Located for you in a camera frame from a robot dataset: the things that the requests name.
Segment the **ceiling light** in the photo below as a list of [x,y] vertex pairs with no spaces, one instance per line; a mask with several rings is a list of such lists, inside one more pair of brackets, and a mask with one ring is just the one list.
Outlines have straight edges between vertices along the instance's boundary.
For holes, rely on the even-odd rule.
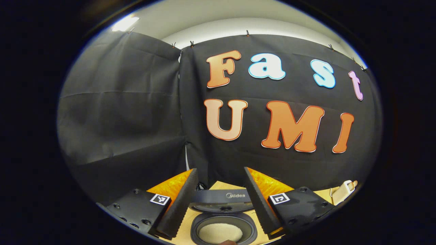
[[115,25],[112,28],[112,31],[126,31],[127,28],[129,28],[133,23],[137,22],[139,20],[138,17],[132,17],[127,16],[124,17],[122,20],[115,23]]

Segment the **white wall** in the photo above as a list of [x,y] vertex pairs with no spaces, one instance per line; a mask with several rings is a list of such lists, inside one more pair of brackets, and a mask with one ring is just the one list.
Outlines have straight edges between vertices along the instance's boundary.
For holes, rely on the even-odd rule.
[[342,39],[340,42],[337,42],[307,27],[265,18],[232,18],[206,22],[171,34],[163,38],[162,41],[169,44],[176,42],[175,46],[182,49],[190,46],[190,41],[194,41],[194,44],[197,44],[220,37],[246,35],[246,30],[250,34],[273,34],[301,38],[326,47],[331,44],[333,49],[350,58],[354,57],[358,64],[367,68],[353,48]]

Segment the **wooden table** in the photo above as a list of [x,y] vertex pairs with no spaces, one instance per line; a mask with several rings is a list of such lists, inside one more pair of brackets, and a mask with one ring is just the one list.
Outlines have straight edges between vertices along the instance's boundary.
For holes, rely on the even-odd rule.
[[[210,188],[210,190],[239,190],[239,189],[245,189],[245,188],[227,184],[220,181],[215,182],[215,184]],[[275,238],[272,240],[268,239],[268,235],[263,233],[262,227],[260,226],[259,219],[257,218],[256,211],[254,209],[244,213],[249,215],[253,219],[256,225],[257,238],[253,243],[251,243],[252,245],[262,245],[279,239],[279,238]],[[188,208],[186,210],[186,214],[185,217],[183,218],[182,224],[180,225],[177,236],[173,238],[171,241],[166,240],[164,238],[160,238],[160,239],[176,245],[196,245],[191,239],[191,225],[192,225],[192,221],[199,214],[201,214],[201,212],[194,211]]]

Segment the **black fabric backdrop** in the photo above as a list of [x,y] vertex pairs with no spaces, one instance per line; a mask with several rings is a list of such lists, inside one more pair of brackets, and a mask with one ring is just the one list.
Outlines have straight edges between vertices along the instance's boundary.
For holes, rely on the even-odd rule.
[[[238,50],[242,57],[234,60],[232,75],[225,72],[230,83],[207,88],[210,79],[206,59],[228,51]],[[253,78],[248,73],[251,57],[271,53],[280,57],[285,78]],[[332,89],[318,86],[313,79],[310,61],[320,59],[334,69],[336,85]],[[348,72],[360,79],[363,101],[354,93]],[[345,180],[362,182],[368,175],[378,153],[382,135],[382,111],[376,84],[350,58],[326,46],[303,39],[277,35],[245,35],[223,37],[195,44],[182,50],[180,66],[181,114],[187,134],[187,157],[190,166],[207,175],[200,180],[208,185],[216,180],[243,185],[243,167],[250,167],[293,186],[319,190],[340,185]],[[224,141],[212,136],[206,126],[206,99],[220,99],[220,127],[231,127],[232,110],[229,100],[248,102],[244,110],[242,132],[236,140]],[[289,103],[298,120],[310,105],[325,110],[316,140],[317,150],[303,153],[293,146],[278,149],[261,146],[269,130],[270,111],[266,104],[272,100]],[[354,115],[347,151],[332,153],[341,132],[340,115]]]
[[89,196],[110,204],[184,170],[180,50],[138,33],[91,40],[61,92],[58,137]]
[[[232,50],[242,57],[235,60],[232,75],[225,73],[230,83],[207,88],[206,59]],[[152,37],[107,31],[90,42],[71,68],[60,94],[58,135],[70,170],[93,200],[110,204],[129,189],[152,187],[186,170],[185,157],[206,187],[217,180],[242,186],[243,167],[312,190],[349,179],[364,181],[378,153],[382,112],[374,80],[350,58],[317,43],[277,35],[202,42],[184,48],[179,62],[180,53]],[[250,76],[250,59],[259,53],[279,56],[285,78]],[[313,59],[333,67],[333,89],[315,83]],[[356,98],[350,71],[360,79],[363,101]],[[248,102],[239,138],[224,141],[209,133],[206,99],[223,101],[223,129],[231,126],[227,102]],[[266,104],[272,100],[289,103],[296,120],[310,105],[325,110],[315,152],[297,152],[283,144],[278,149],[261,146],[270,122]],[[334,154],[344,112],[354,115],[354,123],[347,151]]]

